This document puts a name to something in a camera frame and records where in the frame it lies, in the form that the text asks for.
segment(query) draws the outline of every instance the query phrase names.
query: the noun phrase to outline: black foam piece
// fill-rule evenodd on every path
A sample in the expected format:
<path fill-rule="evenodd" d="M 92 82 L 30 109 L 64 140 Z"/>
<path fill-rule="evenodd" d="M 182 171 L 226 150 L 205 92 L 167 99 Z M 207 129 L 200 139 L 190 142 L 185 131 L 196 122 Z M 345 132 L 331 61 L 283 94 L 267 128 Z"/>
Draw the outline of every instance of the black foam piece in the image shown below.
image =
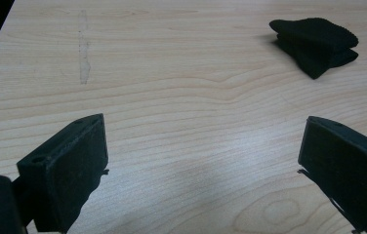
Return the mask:
<path fill-rule="evenodd" d="M 358 53 L 350 49 L 357 46 L 357 37 L 326 19 L 276 19 L 269 26 L 278 32 L 278 46 L 313 79 L 329 68 L 345 65 L 358 57 Z"/>
<path fill-rule="evenodd" d="M 367 231 L 367 136 L 308 117 L 299 163 L 357 231 Z"/>
<path fill-rule="evenodd" d="M 16 188 L 33 193 L 32 211 L 20 211 L 33 215 L 39 232 L 67 232 L 99 186 L 107 162 L 102 114 L 72 122 L 17 162 Z"/>

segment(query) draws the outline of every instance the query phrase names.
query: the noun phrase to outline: light wood surface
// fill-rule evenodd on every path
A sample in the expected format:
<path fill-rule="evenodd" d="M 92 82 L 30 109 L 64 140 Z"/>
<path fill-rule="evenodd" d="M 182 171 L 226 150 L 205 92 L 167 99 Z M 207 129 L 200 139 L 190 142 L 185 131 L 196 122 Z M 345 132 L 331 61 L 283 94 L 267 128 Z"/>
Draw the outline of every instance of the light wood surface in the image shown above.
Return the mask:
<path fill-rule="evenodd" d="M 318 80 L 268 26 L 313 17 L 360 41 Z M 0 33 L 0 175 L 95 113 L 110 172 L 69 233 L 350 233 L 296 171 L 309 115 L 367 136 L 367 0 L 16 0 Z"/>

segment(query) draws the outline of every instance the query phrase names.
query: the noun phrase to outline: wooden table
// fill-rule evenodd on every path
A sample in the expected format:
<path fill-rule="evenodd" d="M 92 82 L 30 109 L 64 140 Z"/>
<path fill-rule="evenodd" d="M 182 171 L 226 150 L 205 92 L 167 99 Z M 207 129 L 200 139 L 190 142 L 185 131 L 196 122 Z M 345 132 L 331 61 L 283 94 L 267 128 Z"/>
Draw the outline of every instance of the wooden table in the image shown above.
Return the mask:
<path fill-rule="evenodd" d="M 313 17 L 360 41 L 317 80 L 268 26 Z M 110 173 L 69 233 L 349 233 L 297 159 L 309 115 L 367 136 L 367 0 L 16 0 L 0 33 L 0 175 L 96 113 Z"/>

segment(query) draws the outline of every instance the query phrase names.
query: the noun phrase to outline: screw hole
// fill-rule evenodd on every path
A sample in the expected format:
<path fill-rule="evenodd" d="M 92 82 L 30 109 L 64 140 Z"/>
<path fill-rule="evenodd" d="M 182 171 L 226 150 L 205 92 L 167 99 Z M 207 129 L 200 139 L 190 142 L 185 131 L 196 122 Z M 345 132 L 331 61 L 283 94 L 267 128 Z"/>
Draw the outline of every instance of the screw hole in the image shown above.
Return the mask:
<path fill-rule="evenodd" d="M 33 163 L 41 163 L 45 160 L 44 157 L 38 157 L 32 160 Z"/>

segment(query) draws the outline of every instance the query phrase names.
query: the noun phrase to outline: black sponge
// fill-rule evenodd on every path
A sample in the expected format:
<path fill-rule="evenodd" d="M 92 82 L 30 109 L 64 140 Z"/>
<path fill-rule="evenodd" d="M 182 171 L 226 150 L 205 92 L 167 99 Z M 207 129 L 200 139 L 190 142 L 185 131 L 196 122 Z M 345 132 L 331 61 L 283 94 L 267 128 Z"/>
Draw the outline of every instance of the black sponge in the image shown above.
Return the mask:
<path fill-rule="evenodd" d="M 326 19 L 276 19 L 269 26 L 278 32 L 277 45 L 312 79 L 358 57 L 358 53 L 350 49 L 357 46 L 357 37 Z"/>

